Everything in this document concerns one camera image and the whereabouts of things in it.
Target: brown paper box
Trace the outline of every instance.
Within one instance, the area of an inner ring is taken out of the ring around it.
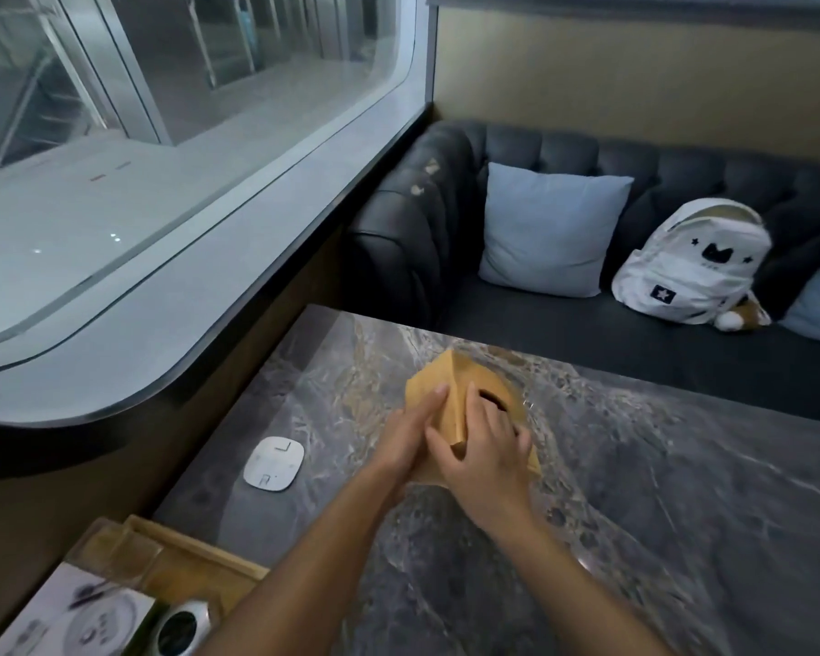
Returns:
[[[441,433],[459,458],[464,457],[468,441],[465,405],[468,385],[472,381],[480,395],[495,402],[514,423],[525,424],[525,408],[516,389],[498,374],[454,350],[443,352],[426,365],[407,381],[404,390],[405,406],[414,407],[428,392],[443,382],[448,383],[447,401],[434,416],[431,425]],[[528,470],[535,478],[540,477],[538,452],[534,446],[528,456]],[[420,484],[445,485],[441,471],[427,453],[414,469],[410,480]]]

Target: person's left hand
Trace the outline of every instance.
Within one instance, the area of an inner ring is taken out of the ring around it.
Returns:
[[[425,441],[425,427],[441,408],[449,394],[449,385],[441,384],[417,405],[396,409],[385,421],[377,448],[368,463],[392,478],[396,488],[404,485]]]

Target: forearm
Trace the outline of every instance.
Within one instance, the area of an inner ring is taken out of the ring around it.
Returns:
[[[327,653],[359,583],[394,481],[365,467],[226,619],[201,656]]]
[[[553,538],[540,518],[496,536],[559,639],[574,656],[672,656],[673,652]]]

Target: white floor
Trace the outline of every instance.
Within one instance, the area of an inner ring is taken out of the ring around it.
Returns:
[[[393,42],[372,63],[298,54],[186,105],[170,72],[153,87],[176,147],[103,133],[0,174],[0,340],[129,260],[383,83]]]

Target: hand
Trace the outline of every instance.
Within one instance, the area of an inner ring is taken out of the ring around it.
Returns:
[[[414,407],[390,414],[368,463],[372,469],[387,474],[395,485],[403,485],[422,447],[425,428],[448,394],[449,385],[441,384]]]
[[[471,383],[465,407],[468,445],[459,460],[440,433],[430,426],[428,451],[449,490],[474,523],[499,541],[518,521],[532,518],[528,493],[528,455],[532,434],[514,427],[506,412],[480,397]]]

